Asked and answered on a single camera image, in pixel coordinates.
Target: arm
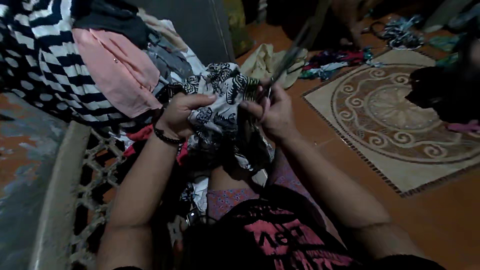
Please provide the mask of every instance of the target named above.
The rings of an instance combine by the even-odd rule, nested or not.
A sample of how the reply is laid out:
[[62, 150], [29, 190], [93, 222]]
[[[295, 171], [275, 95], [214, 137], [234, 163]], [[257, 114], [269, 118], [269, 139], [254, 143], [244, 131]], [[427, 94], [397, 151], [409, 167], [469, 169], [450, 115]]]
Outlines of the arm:
[[[191, 110], [212, 104], [215, 97], [176, 95], [156, 128], [173, 139], [192, 134], [187, 117]], [[125, 176], [115, 197], [110, 221], [102, 237], [97, 269], [135, 266], [152, 268], [152, 232], [149, 221], [165, 190], [178, 145], [152, 135]]]
[[[374, 258], [394, 254], [422, 257], [408, 234], [392, 224], [382, 204], [320, 155], [297, 131], [288, 94], [279, 86], [273, 86], [272, 91], [274, 104], [262, 124], [264, 131], [285, 152], [295, 174], [310, 193], [352, 230]], [[263, 109], [258, 104], [244, 102], [241, 106], [261, 118]]]

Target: hand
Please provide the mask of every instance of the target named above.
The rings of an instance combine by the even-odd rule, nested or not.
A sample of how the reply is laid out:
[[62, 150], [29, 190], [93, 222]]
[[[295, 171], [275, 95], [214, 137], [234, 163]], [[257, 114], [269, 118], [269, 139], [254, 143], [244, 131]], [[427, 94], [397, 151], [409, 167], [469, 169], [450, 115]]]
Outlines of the hand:
[[[281, 143], [293, 134], [297, 133], [293, 120], [292, 101], [285, 90], [278, 84], [272, 86], [272, 105], [262, 122], [265, 134], [275, 143]], [[263, 108], [258, 103], [242, 101], [240, 107], [250, 112], [257, 119], [261, 119]]]
[[211, 105], [216, 100], [216, 95], [193, 94], [186, 96], [176, 94], [155, 127], [164, 131], [164, 136], [175, 140], [187, 138], [193, 134], [187, 121], [192, 110]]

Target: red fabric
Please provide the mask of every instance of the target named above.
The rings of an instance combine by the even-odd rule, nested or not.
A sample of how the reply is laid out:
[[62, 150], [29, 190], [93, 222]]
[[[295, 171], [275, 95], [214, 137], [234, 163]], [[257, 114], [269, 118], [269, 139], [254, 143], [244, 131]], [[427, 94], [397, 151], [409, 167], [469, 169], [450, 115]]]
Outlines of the red fabric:
[[[133, 134], [127, 133], [127, 138], [129, 138], [130, 140], [132, 140], [134, 142], [143, 141], [143, 140], [147, 140], [148, 138], [150, 138], [150, 135], [152, 134], [152, 132], [153, 132], [153, 125], [150, 124], [150, 125], [142, 128], [137, 133], [133, 133]], [[188, 146], [187, 142], [184, 142], [181, 149], [180, 149], [180, 153], [177, 156], [177, 162], [180, 164], [180, 166], [185, 163], [185, 159], [188, 157], [187, 146]], [[127, 148], [127, 150], [125, 150], [123, 152], [124, 157], [129, 157], [133, 154], [135, 154], [135, 149], [133, 149], [133, 146], [129, 146]]]
[[142, 128], [139, 132], [137, 133], [127, 133], [127, 138], [129, 138], [130, 140], [136, 142], [136, 141], [143, 141], [143, 140], [147, 140], [148, 138], [150, 138], [150, 135], [152, 134], [153, 132], [153, 125], [150, 124], [144, 128]]
[[131, 145], [127, 148], [127, 150], [125, 150], [123, 152], [123, 156], [126, 157], [126, 158], [133, 155], [133, 154], [135, 154], [135, 149], [133, 149], [133, 146], [131, 146]]
[[340, 58], [341, 61], [348, 62], [351, 66], [357, 65], [363, 62], [363, 51], [340, 51], [340, 54], [346, 55], [345, 57]]
[[180, 166], [182, 166], [185, 163], [185, 159], [188, 157], [187, 146], [188, 146], [188, 143], [184, 142], [183, 145], [181, 146], [180, 153], [177, 156], [177, 162], [179, 163]]
[[[150, 125], [142, 128], [137, 133], [127, 133], [127, 138], [129, 138], [130, 140], [132, 140], [134, 142], [143, 141], [143, 140], [147, 140], [148, 138], [150, 138], [150, 135], [152, 134], [152, 132], [153, 132], [153, 125], [150, 124]], [[133, 154], [135, 154], [135, 149], [133, 149], [133, 146], [129, 146], [123, 152], [124, 157], [129, 157]]]

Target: concrete wall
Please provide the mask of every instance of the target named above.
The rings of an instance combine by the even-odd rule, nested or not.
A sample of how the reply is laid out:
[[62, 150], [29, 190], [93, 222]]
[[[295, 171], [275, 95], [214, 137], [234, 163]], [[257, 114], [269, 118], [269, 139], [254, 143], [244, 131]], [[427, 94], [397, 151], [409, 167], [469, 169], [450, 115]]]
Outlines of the concrete wall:
[[0, 114], [0, 269], [23, 270], [67, 123], [11, 93]]

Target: black and white striped fabric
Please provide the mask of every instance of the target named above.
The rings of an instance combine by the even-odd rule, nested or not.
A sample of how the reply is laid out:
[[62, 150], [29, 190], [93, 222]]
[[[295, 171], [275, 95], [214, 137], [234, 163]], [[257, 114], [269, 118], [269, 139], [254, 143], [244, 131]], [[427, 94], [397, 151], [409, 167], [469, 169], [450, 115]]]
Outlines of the black and white striped fabric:
[[72, 37], [82, 0], [0, 0], [0, 68], [7, 90], [65, 121], [94, 129], [144, 126], [96, 88]]

